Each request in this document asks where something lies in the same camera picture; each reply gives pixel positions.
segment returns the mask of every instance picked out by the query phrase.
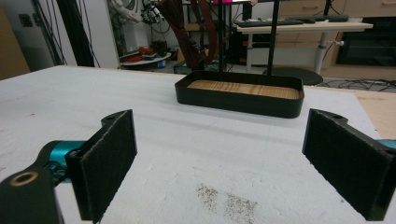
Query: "wooden tray bottom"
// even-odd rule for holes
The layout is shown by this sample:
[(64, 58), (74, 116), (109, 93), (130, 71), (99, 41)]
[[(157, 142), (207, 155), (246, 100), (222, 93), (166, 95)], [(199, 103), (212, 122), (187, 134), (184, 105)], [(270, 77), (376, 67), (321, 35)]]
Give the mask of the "wooden tray bottom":
[(287, 87), (263, 86), (236, 82), (221, 82), (211, 80), (193, 81), (188, 88), (210, 90), (210, 91), (228, 91), (251, 95), (271, 96), (296, 100), (300, 98), (300, 93)]

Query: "shelf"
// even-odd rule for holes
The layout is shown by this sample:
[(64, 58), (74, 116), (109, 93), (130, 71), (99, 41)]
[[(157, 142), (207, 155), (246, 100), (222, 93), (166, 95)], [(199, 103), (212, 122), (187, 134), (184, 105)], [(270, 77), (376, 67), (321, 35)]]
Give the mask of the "shelf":
[(136, 62), (136, 63), (128, 63), (128, 62), (126, 62), (126, 63), (120, 63), (120, 65), (134, 66), (134, 65), (147, 64), (147, 63), (157, 63), (157, 62), (160, 62), (160, 61), (163, 61), (163, 60), (169, 58), (170, 56), (171, 56), (171, 53), (167, 52), (166, 56), (161, 57), (161, 58), (154, 58), (154, 60), (151, 60), (151, 61), (143, 61), (142, 60), (142, 61)]

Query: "table surface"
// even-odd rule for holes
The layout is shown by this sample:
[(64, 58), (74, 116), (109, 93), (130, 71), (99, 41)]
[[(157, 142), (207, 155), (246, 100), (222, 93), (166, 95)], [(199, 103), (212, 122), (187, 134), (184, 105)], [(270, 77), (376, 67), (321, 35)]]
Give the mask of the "table surface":
[[(394, 119), (375, 128), (367, 113), (394, 108), (395, 95), (304, 88), (300, 117), (280, 119), (181, 105), (182, 77), (57, 66), (0, 81), (0, 180), (48, 142), (87, 140), (132, 108), (138, 154), (101, 223), (365, 223), (302, 154), (308, 111), (378, 139)], [(84, 223), (71, 185), (56, 192), (65, 223)], [(394, 197), (383, 223), (395, 220)]]
[[(317, 21), (312, 24), (299, 24), (299, 25), (282, 25), (276, 27), (277, 33), (327, 33), (327, 32), (358, 32), (364, 29), (373, 28), (372, 24), (363, 22), (327, 22)], [(271, 33), (271, 26), (261, 27), (237, 27), (237, 31), (243, 34), (269, 34)]]

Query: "wooden cabinet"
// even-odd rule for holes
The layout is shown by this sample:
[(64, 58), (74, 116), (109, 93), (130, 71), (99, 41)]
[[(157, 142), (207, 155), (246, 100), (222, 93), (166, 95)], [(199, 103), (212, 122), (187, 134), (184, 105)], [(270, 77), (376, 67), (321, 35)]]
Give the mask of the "wooden cabinet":
[[(332, 7), (338, 12), (343, 13), (346, 0), (335, 0)], [(280, 16), (312, 16), (323, 14), (326, 6), (325, 0), (290, 0), (280, 3)], [(336, 14), (334, 10), (329, 10), (329, 14)]]
[[(330, 15), (338, 13), (343, 14), (346, 0), (335, 0), (332, 2), (332, 8), (329, 10)], [(280, 2), (279, 18), (295, 16), (312, 16), (321, 15), (326, 6), (325, 0), (290, 0)], [(301, 50), (314, 49), (319, 45), (321, 33), (298, 33), (298, 34), (279, 34), (276, 38), (277, 48), (296, 48)], [(334, 40), (337, 33), (329, 33), (328, 39)], [(326, 58), (323, 61), (322, 68), (330, 66), (332, 61), (332, 51), (330, 48)]]
[(349, 17), (396, 17), (396, 0), (346, 0)]
[(29, 72), (20, 45), (0, 5), (0, 80)]

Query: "black foam pad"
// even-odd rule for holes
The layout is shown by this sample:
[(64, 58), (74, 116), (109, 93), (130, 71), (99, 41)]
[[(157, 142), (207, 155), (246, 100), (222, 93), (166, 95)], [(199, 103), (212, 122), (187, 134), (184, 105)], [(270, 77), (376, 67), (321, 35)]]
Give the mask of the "black foam pad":
[(132, 110), (102, 119), (104, 126), (66, 156), (83, 220), (99, 222), (137, 153)]
[(347, 119), (311, 109), (303, 153), (366, 220), (383, 220), (396, 186), (396, 151), (347, 125)]

